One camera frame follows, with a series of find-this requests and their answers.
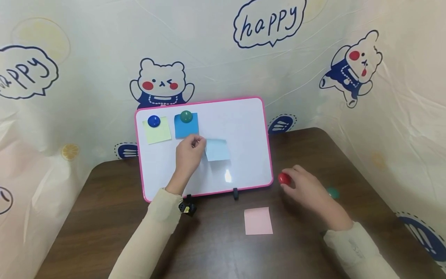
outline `wooden table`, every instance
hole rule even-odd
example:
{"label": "wooden table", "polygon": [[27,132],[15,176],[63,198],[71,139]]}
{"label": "wooden table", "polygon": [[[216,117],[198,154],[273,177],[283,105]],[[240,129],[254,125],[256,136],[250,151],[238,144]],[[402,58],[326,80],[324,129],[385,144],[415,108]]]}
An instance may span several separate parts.
{"label": "wooden table", "polygon": [[[446,278],[341,150],[320,129],[270,136],[274,175],[300,164],[339,190],[342,204],[368,230],[401,278]],[[318,230],[277,184],[200,197],[183,216],[152,278],[344,278]],[[269,207],[273,235],[247,236],[244,210]],[[137,159],[106,162],[90,174],[37,279],[107,278],[147,211]]]}

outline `sticky note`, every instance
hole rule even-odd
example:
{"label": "sticky note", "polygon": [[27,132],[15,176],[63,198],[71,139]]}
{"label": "sticky note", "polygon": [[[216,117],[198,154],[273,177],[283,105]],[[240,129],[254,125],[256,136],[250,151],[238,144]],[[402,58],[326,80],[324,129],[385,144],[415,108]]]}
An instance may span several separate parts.
{"label": "sticky note", "polygon": [[145,131],[145,137],[148,144],[163,142],[172,139],[170,135],[169,123],[167,117],[160,117],[161,123],[158,127],[150,127],[147,121],[142,122]]}
{"label": "sticky note", "polygon": [[269,207],[245,210],[245,233],[246,235],[273,234]]}
{"label": "sticky note", "polygon": [[231,159],[226,140],[206,139],[205,152],[209,162]]}
{"label": "sticky note", "polygon": [[198,134],[198,114],[192,114],[192,120],[189,123],[184,123],[180,119],[180,115],[175,115],[174,118],[175,123],[175,137],[182,138],[187,137],[190,134]]}

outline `pink sticky note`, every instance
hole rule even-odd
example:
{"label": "pink sticky note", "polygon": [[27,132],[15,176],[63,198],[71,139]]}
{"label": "pink sticky note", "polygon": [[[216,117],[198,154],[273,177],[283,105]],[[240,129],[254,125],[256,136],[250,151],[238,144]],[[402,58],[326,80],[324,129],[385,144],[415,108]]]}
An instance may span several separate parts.
{"label": "pink sticky note", "polygon": [[245,233],[273,234],[269,207],[245,209]]}

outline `pink whiteboard frame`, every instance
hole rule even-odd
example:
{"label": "pink whiteboard frame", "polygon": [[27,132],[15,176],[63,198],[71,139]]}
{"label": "pink whiteboard frame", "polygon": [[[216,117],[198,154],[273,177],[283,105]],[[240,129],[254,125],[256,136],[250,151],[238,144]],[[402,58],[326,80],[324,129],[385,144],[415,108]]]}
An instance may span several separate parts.
{"label": "pink whiteboard frame", "polygon": [[[262,100],[262,98],[260,98],[259,96],[251,96],[251,97],[240,97],[240,98],[233,98],[233,99],[219,99],[219,100],[214,100],[214,101],[204,101],[204,102],[196,102],[196,103],[186,103],[186,104],[173,104],[170,105],[168,107],[181,107],[181,106],[187,106],[187,105],[192,105],[192,104],[207,104],[207,103],[217,103],[217,102],[227,102],[227,101],[235,101],[235,100],[244,100],[244,99],[259,99],[262,102],[262,107],[263,107],[263,119],[265,121],[265,134],[266,134],[266,142],[268,145],[268,155],[269,155],[269,165],[270,165],[270,169],[271,169],[271,181],[268,184],[265,185],[257,185],[257,186],[251,186],[251,187],[245,187],[245,188],[240,188],[237,189],[238,191],[242,191],[242,190],[248,190],[248,189],[255,189],[255,188],[262,188],[262,187],[267,187],[269,185],[271,185],[274,181],[274,174],[273,174],[273,163],[271,161],[271,150],[269,148],[269,137],[268,137],[268,124],[266,122],[266,115],[265,115],[265,104]],[[134,114],[134,122],[135,122],[135,130],[136,130],[136,145],[138,147],[138,150],[140,150],[139,148],[139,140],[138,140],[138,126],[136,125],[136,114],[138,113],[138,111],[140,110],[149,110],[149,109],[154,109],[154,108],[160,108],[160,107],[153,107],[153,108],[140,108],[137,109],[135,111]],[[144,200],[146,202],[151,202],[151,200],[146,199],[145,197],[145,190],[144,190],[144,179],[142,177],[142,168],[141,168],[141,154],[138,154],[138,160],[140,163],[140,176],[141,176],[141,185],[142,185],[142,194],[144,197]],[[208,195],[215,195],[215,194],[221,194],[221,193],[229,193],[232,192],[233,190],[225,190],[225,191],[219,191],[219,192],[210,192],[210,193],[206,193],[206,194],[198,194],[198,195],[193,195],[193,197],[199,197],[199,196],[208,196]]]}

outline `red magnet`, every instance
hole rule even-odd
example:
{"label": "red magnet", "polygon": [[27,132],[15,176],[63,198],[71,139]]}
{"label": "red magnet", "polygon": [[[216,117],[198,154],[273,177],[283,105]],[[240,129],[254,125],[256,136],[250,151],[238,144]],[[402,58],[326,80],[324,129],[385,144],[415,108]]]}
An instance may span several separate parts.
{"label": "red magnet", "polygon": [[279,179],[280,184],[291,185],[291,177],[288,174],[281,172],[277,178]]}

